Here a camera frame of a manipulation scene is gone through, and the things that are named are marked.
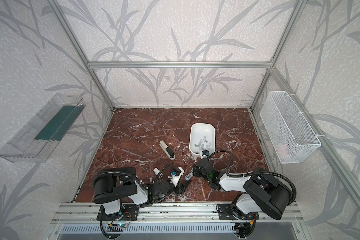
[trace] metal bar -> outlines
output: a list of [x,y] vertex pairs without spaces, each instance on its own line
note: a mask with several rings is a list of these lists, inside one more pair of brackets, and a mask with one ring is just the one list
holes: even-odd
[[47,0],[51,13],[56,17],[58,23],[60,24],[61,28],[63,29],[64,33],[67,35],[69,41],[71,42],[73,48],[76,50],[77,55],[79,56],[82,64],[84,65],[85,69],[87,70],[89,76],[91,77],[92,81],[94,82],[97,89],[99,89],[101,95],[103,96],[106,103],[109,107],[113,110],[113,104],[107,95],[106,91],[104,90],[103,85],[101,84],[100,80],[97,78],[96,74],[93,70],[88,66],[88,60],[84,53],[84,50],[81,48],[79,41],[75,37],[71,26],[69,25],[67,19],[65,18],[62,9],[60,8],[57,0]]
[[[279,56],[281,55],[281,52],[282,52],[285,44],[287,43],[289,37],[291,36],[291,33],[292,33],[294,27],[296,26],[296,23],[297,23],[300,15],[302,14],[302,11],[303,11],[306,3],[307,3],[307,0],[297,0],[296,1],[293,11],[291,13],[291,16],[289,17],[288,23],[283,31],[283,34],[281,35],[280,41],[279,41],[278,45],[276,46],[276,50],[271,58],[270,62],[271,62],[272,67],[276,64],[276,61],[278,60]],[[265,88],[265,86],[267,85],[268,80],[269,80],[269,77],[267,75],[265,75],[263,78],[263,81],[260,84],[259,89],[257,90],[255,98],[251,104],[251,109],[254,108],[257,101],[259,100],[259,96],[260,96],[261,92],[263,91],[263,89]]]
[[116,108],[250,108],[248,105],[243,106],[118,106]]
[[[288,94],[294,94],[293,90],[287,84],[283,76],[279,73],[279,71],[275,68],[270,68],[271,76],[274,77],[277,84],[283,91],[287,91]],[[303,106],[301,101],[298,99],[296,95],[290,96],[293,101],[296,103],[300,111],[307,111],[307,109]],[[324,132],[317,125],[315,120],[309,113],[305,113],[305,118],[307,122],[312,127],[313,131],[318,135],[325,135]],[[356,177],[352,174],[349,167],[346,166],[342,158],[337,153],[336,149],[333,147],[331,142],[327,137],[320,137],[321,141],[321,151],[327,159],[329,165],[332,167],[333,171],[336,173],[341,183],[344,185],[346,190],[348,191],[350,197],[353,199],[355,204],[360,209],[360,183],[356,179]]]
[[257,137],[258,137],[258,139],[259,139],[260,146],[261,146],[261,150],[263,151],[264,158],[265,158],[265,161],[267,162],[269,171],[270,171],[270,172],[275,172],[275,171],[276,171],[276,168],[275,168],[274,165],[273,165],[273,162],[272,162],[272,159],[271,159],[271,155],[269,154],[268,148],[267,148],[267,146],[266,146],[266,144],[265,144],[264,137],[263,137],[263,135],[261,134],[261,130],[260,130],[259,124],[257,123],[256,119],[254,118],[254,115],[253,115],[252,110],[251,110],[251,109],[248,109],[248,112],[250,113],[250,117],[251,117],[251,120],[252,120],[252,123],[253,123],[253,126],[254,126],[254,131],[256,132]]
[[291,33],[292,33],[294,27],[296,26],[296,23],[298,22],[298,19],[301,16],[306,3],[307,3],[307,0],[297,0],[296,1],[293,11],[291,13],[291,16],[289,17],[287,26],[285,27],[284,32],[281,35],[280,41],[276,47],[276,50],[271,58],[272,67],[276,64],[279,56],[281,55],[281,52],[282,52],[285,44],[287,43],[289,37],[291,36]]
[[270,62],[89,62],[91,68],[269,68]]
[[79,182],[77,183],[77,185],[76,185],[76,188],[75,188],[75,189],[76,189],[76,192],[74,193],[74,195],[73,195],[72,198],[71,198],[71,199],[72,199],[72,203],[75,201],[75,198],[76,198],[77,193],[78,193],[78,191],[79,191],[79,187],[83,184],[83,182],[84,182],[84,180],[85,180],[85,178],[86,178],[86,176],[87,176],[87,172],[88,172],[89,168],[90,168],[91,165],[92,165],[93,159],[94,159],[95,156],[96,156],[96,152],[97,152],[97,150],[98,150],[99,147],[100,147],[101,141],[103,140],[104,135],[105,135],[106,132],[107,132],[108,125],[110,124],[110,121],[112,120],[112,117],[113,117],[114,114],[115,114],[115,112],[112,112],[112,114],[110,115],[110,117],[109,117],[109,119],[108,119],[108,121],[107,121],[107,125],[104,126],[104,129],[103,129],[103,132],[102,132],[102,134],[101,134],[101,137],[99,137],[99,141],[97,142],[96,147],[95,147],[95,149],[93,150],[93,152],[92,152],[92,154],[91,154],[91,158],[90,158],[90,160],[89,160],[89,162],[88,162],[85,170],[83,171],[83,173],[85,173],[85,174],[83,174],[83,175],[81,176],[80,181],[79,181]]
[[261,92],[263,91],[263,89],[265,88],[265,86],[267,85],[268,83],[268,79],[269,79],[269,76],[271,74],[269,73],[269,68],[267,68],[267,71],[265,72],[265,75],[263,77],[263,80],[261,81],[260,83],[260,86],[259,88],[257,89],[257,92],[256,92],[256,95],[254,96],[254,99],[252,101],[252,104],[251,104],[251,107],[250,109],[254,109],[254,106],[256,105],[257,101],[259,100],[260,98],[260,95],[261,95]]
[[308,228],[304,222],[292,222],[293,230],[296,234],[297,240],[312,240],[308,232]]
[[[223,222],[219,220],[216,205],[230,202],[164,202],[140,208],[138,222]],[[100,205],[61,204],[52,219],[52,223],[91,223],[96,222]],[[263,212],[259,212],[261,222],[276,222]],[[293,202],[284,211],[282,222],[303,221],[300,210]]]

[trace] red marble surface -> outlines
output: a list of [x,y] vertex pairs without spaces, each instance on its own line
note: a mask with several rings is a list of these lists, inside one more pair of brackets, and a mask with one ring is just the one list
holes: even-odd
[[[257,166],[268,170],[246,108],[116,109],[76,202],[93,201],[92,179],[97,171],[105,168],[135,167],[137,177],[143,182],[154,180],[153,169],[161,169],[169,162],[174,167],[182,167],[185,175],[188,174],[198,160],[189,151],[190,129],[197,122],[215,127],[216,150],[233,152],[231,172],[248,172]],[[160,147],[161,140],[175,152],[174,161]],[[212,159],[215,168],[222,170],[229,155],[216,154]],[[203,179],[192,177],[192,183],[182,196],[171,195],[166,201],[222,202],[232,201],[237,194],[217,192]]]

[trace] leaf pattern wallpaper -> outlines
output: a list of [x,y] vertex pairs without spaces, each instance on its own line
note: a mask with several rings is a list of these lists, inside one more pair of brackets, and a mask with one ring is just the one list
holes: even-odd
[[45,163],[0,158],[0,240],[42,239],[112,115],[45,1],[0,0],[0,148],[56,93],[86,104]]
[[[308,3],[276,68],[360,182],[360,1]],[[259,116],[271,78],[254,108],[273,166],[299,189],[298,204],[314,239],[360,239],[360,211],[320,150],[281,165]]]
[[[295,4],[294,0],[58,2],[91,61],[269,61]],[[256,94],[264,72],[96,69],[115,106],[124,107],[250,106],[249,96]]]

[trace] metal vent grate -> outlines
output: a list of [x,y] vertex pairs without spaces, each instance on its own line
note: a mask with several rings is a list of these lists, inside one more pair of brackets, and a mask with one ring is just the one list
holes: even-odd
[[[232,233],[233,223],[131,223],[122,233]],[[101,233],[99,224],[64,224],[61,234]]]

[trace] green strip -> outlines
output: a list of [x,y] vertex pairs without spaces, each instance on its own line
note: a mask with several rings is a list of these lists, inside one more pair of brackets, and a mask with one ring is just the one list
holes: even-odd
[[63,106],[35,137],[36,140],[61,141],[85,106]]

